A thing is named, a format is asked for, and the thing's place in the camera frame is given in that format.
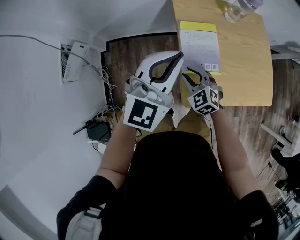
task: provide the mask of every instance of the wooden table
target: wooden table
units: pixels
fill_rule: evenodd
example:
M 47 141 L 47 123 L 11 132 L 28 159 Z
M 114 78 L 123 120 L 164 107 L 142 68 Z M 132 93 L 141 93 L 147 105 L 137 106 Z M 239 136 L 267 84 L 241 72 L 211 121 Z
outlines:
M 273 70 L 267 32 L 260 15 L 252 13 L 238 23 L 223 12 L 228 3 L 219 0 L 173 0 L 176 21 L 213 23 L 217 27 L 222 74 L 214 76 L 222 86 L 224 106 L 271 106 Z M 185 106 L 189 91 L 181 80 Z

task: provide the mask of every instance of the khaki pants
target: khaki pants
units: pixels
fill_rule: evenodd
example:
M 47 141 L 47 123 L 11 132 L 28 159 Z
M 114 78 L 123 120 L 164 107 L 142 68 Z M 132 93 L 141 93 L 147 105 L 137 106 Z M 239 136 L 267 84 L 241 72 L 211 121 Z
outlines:
M 195 112 L 191 109 L 186 116 L 184 116 L 178 123 L 177 128 L 174 127 L 173 118 L 171 115 L 166 114 L 165 117 L 161 120 L 160 124 L 154 129 L 152 133 L 168 132 L 168 131 L 181 131 L 188 133 L 195 133 L 205 138 L 205 140 L 211 146 L 210 140 L 210 129 L 207 126 L 205 119 L 202 115 Z M 142 136 L 137 138 L 137 141 L 140 141 L 145 136 L 152 134 L 142 130 Z

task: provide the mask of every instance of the black and white square pattern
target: black and white square pattern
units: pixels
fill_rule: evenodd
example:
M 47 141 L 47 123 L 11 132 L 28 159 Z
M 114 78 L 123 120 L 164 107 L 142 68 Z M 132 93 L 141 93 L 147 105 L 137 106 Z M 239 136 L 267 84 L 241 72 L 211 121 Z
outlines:
M 201 109 L 197 109 L 197 111 L 203 115 L 206 115 L 206 114 L 210 114 L 212 113 L 213 111 L 215 111 L 216 108 L 214 108 L 213 106 L 211 105 L 206 105 L 204 106 L 203 108 Z
M 195 108 L 198 108 L 207 103 L 205 90 L 202 90 L 194 95 Z
M 210 89 L 210 101 L 213 105 L 219 107 L 217 94 L 212 89 Z
M 129 123 L 151 129 L 158 107 L 136 99 L 128 119 Z

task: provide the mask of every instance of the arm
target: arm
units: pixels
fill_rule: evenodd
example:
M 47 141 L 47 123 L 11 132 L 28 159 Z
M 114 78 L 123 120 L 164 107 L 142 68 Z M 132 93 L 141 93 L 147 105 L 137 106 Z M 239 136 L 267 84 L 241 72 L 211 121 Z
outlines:
M 116 189 L 120 188 L 129 170 L 134 152 L 136 129 L 123 123 L 123 116 L 118 122 L 102 157 L 96 175 L 107 178 Z
M 211 114 L 216 132 L 217 151 L 222 171 L 237 198 L 260 190 L 238 135 L 223 109 Z

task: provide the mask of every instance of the black sleeve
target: black sleeve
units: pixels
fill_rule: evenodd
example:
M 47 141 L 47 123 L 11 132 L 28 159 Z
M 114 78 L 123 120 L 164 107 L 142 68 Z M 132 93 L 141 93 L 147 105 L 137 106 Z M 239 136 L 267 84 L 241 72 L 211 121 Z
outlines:
M 239 202 L 239 213 L 244 233 L 253 232 L 255 240 L 278 239 L 278 218 L 263 191 L 254 191 L 244 196 Z M 260 219 L 262 223 L 251 227 Z
M 77 213 L 108 202 L 115 192 L 116 188 L 108 179 L 94 176 L 88 185 L 78 191 L 57 214 L 56 224 L 59 240 L 65 239 L 69 223 Z

